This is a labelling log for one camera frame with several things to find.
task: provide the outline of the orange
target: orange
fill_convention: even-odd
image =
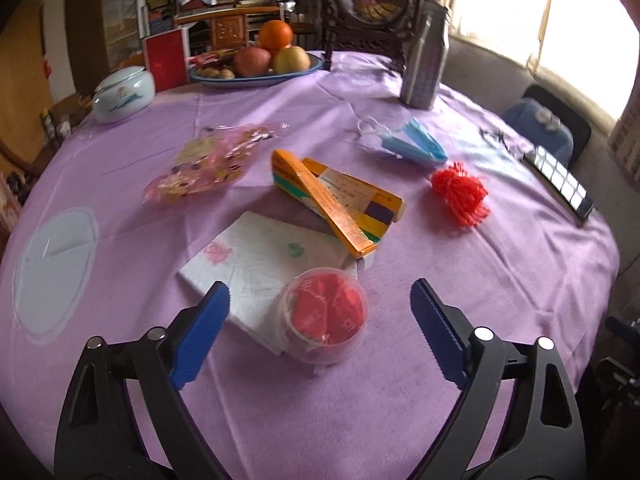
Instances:
[[[277,52],[291,43],[293,30],[289,27],[289,23],[282,20],[271,20],[260,28],[258,39],[262,48]]]

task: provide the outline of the white napkin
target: white napkin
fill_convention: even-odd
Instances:
[[[357,272],[356,261],[337,238],[248,211],[188,261],[180,275],[202,295],[215,281],[225,283],[231,292],[228,319],[280,354],[275,300],[296,276],[315,267]]]

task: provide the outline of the red yarn ball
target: red yarn ball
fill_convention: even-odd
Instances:
[[[475,227],[489,215],[489,208],[482,204],[489,192],[478,178],[468,176],[461,162],[436,171],[431,187],[444,197],[462,227]]]

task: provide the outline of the blue cushion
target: blue cushion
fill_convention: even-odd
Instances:
[[[567,167],[574,152],[574,137],[547,108],[533,99],[522,99],[509,108],[502,120],[536,146],[543,146]]]

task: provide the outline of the snack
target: snack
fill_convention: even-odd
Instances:
[[[205,52],[199,56],[191,56],[188,61],[190,64],[194,64],[198,68],[204,68],[215,63],[218,60],[218,57],[219,55],[217,52]]]
[[[219,79],[235,79],[236,74],[231,72],[231,70],[229,70],[228,68],[225,68],[224,70],[220,71],[220,73],[218,74],[218,78]]]
[[[171,169],[145,187],[143,201],[175,199],[239,180],[261,141],[271,139],[287,127],[282,123],[206,126],[199,138],[184,145]]]
[[[200,75],[202,77],[218,77],[218,74],[220,74],[220,70],[217,70],[215,68],[201,68],[200,69]]]

